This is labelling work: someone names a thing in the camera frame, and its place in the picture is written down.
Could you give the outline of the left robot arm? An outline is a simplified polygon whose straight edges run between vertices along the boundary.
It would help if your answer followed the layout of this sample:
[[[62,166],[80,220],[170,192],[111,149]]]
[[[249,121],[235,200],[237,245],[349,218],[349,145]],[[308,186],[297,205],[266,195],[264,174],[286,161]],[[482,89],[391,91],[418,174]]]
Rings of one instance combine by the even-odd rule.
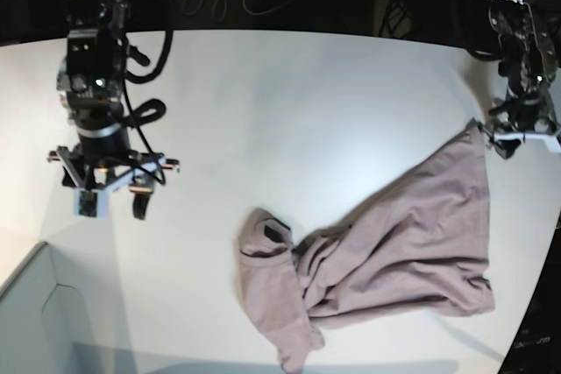
[[[472,50],[481,61],[499,62],[499,74],[508,80],[505,99],[488,110],[479,129],[503,159],[510,159],[529,140],[543,142],[560,153],[560,121],[550,93],[559,68],[554,36],[539,0],[490,0],[488,20],[497,34],[500,52]]]

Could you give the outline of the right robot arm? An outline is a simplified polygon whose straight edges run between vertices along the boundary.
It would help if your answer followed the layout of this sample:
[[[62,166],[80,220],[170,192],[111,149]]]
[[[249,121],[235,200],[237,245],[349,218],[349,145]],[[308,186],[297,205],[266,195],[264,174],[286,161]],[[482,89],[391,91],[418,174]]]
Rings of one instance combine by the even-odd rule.
[[[165,103],[150,99],[132,107],[127,91],[128,83],[160,76],[174,29],[165,23],[153,64],[127,37],[130,15],[130,0],[67,0],[67,51],[56,88],[78,143],[57,147],[47,159],[61,163],[61,183],[73,190],[78,216],[104,218],[111,194],[125,187],[133,195],[134,218],[144,220],[155,188],[166,183],[165,172],[180,165],[155,152],[142,131],[166,114]]]

